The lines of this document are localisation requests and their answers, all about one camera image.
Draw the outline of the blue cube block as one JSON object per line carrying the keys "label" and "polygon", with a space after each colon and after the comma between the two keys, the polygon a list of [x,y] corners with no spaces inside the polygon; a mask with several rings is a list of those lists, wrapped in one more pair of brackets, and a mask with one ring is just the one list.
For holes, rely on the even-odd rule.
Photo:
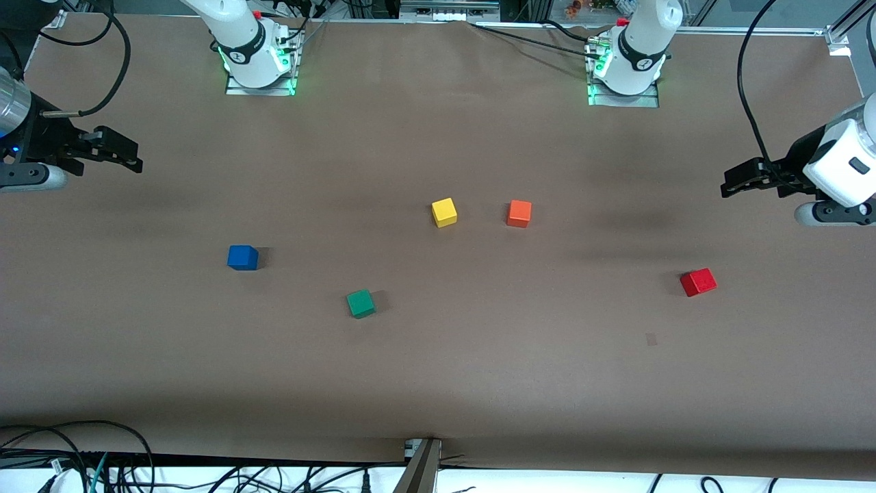
{"label": "blue cube block", "polygon": [[255,271],[259,268],[259,249],[251,244],[231,244],[226,265],[237,271]]}

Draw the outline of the brown paper table cover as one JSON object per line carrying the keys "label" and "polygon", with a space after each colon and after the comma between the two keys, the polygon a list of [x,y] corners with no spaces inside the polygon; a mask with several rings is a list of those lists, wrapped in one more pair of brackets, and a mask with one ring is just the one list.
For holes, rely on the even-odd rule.
{"label": "brown paper table cover", "polygon": [[[310,26],[295,96],[231,96],[200,19],[120,21],[128,74],[79,125],[137,141],[144,171],[0,194],[0,425],[113,420],[167,455],[382,462],[435,436],[480,467],[876,478],[876,227],[721,197],[758,152],[738,36],[676,36],[653,109],[591,106],[572,54],[463,23]],[[685,296],[702,268],[719,287]]]}

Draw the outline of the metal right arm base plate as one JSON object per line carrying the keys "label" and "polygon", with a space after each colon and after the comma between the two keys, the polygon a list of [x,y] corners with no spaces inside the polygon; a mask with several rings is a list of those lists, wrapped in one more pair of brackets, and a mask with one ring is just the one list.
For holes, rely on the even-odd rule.
{"label": "metal right arm base plate", "polygon": [[266,52],[269,63],[262,64],[262,71],[274,76],[269,84],[248,87],[232,75],[228,63],[223,68],[227,72],[225,94],[246,94],[246,96],[293,97],[297,93],[298,69],[300,69],[303,45],[303,32],[298,32]]}

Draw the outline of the red cube block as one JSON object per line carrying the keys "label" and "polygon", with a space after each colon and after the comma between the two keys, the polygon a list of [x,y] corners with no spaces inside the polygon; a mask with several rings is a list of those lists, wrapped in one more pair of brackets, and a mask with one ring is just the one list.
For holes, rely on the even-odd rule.
{"label": "red cube block", "polygon": [[680,277],[682,289],[687,297],[698,296],[719,287],[717,279],[709,268],[685,272]]}

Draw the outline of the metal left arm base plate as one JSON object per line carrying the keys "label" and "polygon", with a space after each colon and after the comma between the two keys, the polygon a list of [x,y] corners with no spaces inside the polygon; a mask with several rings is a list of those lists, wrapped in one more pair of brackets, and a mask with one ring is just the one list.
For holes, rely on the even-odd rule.
{"label": "metal left arm base plate", "polygon": [[660,64],[654,68],[653,60],[645,58],[642,60],[645,70],[638,70],[631,60],[615,51],[615,40],[604,36],[589,38],[585,53],[591,56],[586,62],[589,105],[659,107],[656,80],[660,74]]}

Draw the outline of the yellow cube block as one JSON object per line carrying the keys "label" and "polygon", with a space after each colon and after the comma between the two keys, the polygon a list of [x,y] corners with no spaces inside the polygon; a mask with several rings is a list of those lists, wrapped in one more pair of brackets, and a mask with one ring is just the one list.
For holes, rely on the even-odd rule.
{"label": "yellow cube block", "polygon": [[431,203],[430,208],[436,227],[444,228],[448,227],[448,225],[456,224],[458,212],[454,201],[450,197]]}

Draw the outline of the green cube block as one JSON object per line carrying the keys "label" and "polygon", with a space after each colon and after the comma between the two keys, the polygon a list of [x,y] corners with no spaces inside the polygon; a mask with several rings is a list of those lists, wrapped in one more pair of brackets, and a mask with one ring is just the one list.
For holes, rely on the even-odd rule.
{"label": "green cube block", "polygon": [[347,294],[346,302],[348,311],[353,318],[366,318],[376,313],[376,304],[369,290],[357,290],[356,292]]}

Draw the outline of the aluminium frame corner strut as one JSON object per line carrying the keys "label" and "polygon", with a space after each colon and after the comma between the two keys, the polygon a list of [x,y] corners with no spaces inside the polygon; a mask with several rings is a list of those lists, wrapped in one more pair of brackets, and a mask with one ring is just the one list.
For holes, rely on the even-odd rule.
{"label": "aluminium frame corner strut", "polygon": [[866,46],[868,53],[876,60],[876,0],[854,0],[836,21],[828,25],[824,36],[831,50],[849,44],[848,35],[858,25],[866,26]]}

